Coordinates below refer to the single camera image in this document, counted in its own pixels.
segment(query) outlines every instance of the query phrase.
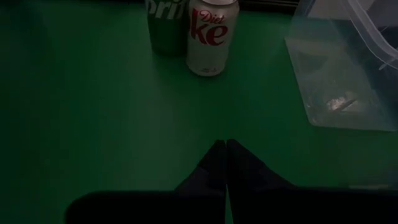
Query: red lettering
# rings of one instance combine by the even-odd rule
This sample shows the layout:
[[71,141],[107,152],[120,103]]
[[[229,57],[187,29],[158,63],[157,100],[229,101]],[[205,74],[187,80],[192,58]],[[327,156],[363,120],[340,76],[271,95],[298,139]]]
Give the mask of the red lettering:
[[[218,35],[216,35],[217,29],[221,29],[221,33],[219,33]],[[226,26],[216,26],[216,27],[212,27],[212,28],[210,28],[210,29],[207,31],[206,40],[207,40],[207,42],[208,42],[210,45],[212,45],[212,46],[219,46],[219,45],[222,44],[224,41],[216,42],[215,39],[224,36],[227,32],[228,32],[228,27],[226,27]]]
[[205,37],[203,36],[202,30],[208,27],[208,24],[203,24],[200,27],[197,27],[197,20],[198,20],[198,11],[193,9],[192,11],[192,20],[191,20],[191,36],[192,38],[196,39],[196,36],[199,37],[199,41],[203,44],[207,44]]
[[212,17],[211,12],[207,11],[207,10],[201,10],[199,12],[199,15],[201,16],[201,20],[203,22],[210,22],[211,17]]
[[222,24],[224,22],[225,16],[221,16],[220,21],[218,22],[218,24]]
[[201,17],[202,22],[209,22],[211,24],[221,24],[224,22],[225,16],[217,17],[217,15],[213,15],[209,10],[201,10],[199,12],[199,16]]

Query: diet coke logo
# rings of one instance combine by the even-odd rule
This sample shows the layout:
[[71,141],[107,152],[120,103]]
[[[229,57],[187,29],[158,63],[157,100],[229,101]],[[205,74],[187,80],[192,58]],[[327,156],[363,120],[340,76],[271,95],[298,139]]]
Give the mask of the diet coke logo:
[[[201,26],[197,26],[198,17],[202,22],[207,22],[208,24],[203,24]],[[196,9],[192,11],[192,19],[190,26],[190,34],[193,39],[198,38],[202,44],[218,46],[224,43],[223,40],[220,40],[221,37],[225,36],[228,32],[228,27],[226,26],[213,26],[206,30],[209,24],[222,24],[225,20],[225,16],[217,17],[213,15],[208,10],[201,10],[200,12]]]

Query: green table surface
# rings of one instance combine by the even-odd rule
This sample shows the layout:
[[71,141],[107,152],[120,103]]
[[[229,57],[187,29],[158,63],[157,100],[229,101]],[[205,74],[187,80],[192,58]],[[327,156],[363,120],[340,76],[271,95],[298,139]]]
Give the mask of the green table surface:
[[389,180],[396,133],[308,123],[290,20],[242,11],[226,71],[202,78],[152,53],[143,5],[0,4],[0,223],[62,223],[95,190],[171,190],[215,139],[297,185]]

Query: can lid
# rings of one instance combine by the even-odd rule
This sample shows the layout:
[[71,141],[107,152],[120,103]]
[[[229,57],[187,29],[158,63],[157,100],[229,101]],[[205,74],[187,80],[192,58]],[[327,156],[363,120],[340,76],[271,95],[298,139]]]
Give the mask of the can lid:
[[235,3],[237,0],[202,0],[202,1],[212,5],[224,6]]

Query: plastic lid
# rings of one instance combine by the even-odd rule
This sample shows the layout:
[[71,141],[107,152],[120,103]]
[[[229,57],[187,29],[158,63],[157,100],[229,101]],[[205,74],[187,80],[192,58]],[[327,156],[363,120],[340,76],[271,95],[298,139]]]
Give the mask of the plastic lid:
[[398,50],[391,47],[385,40],[368,13],[363,9],[361,3],[358,0],[342,0],[340,2],[345,6],[355,28],[369,50],[385,63],[385,65],[380,67],[380,70],[387,65],[398,69]]

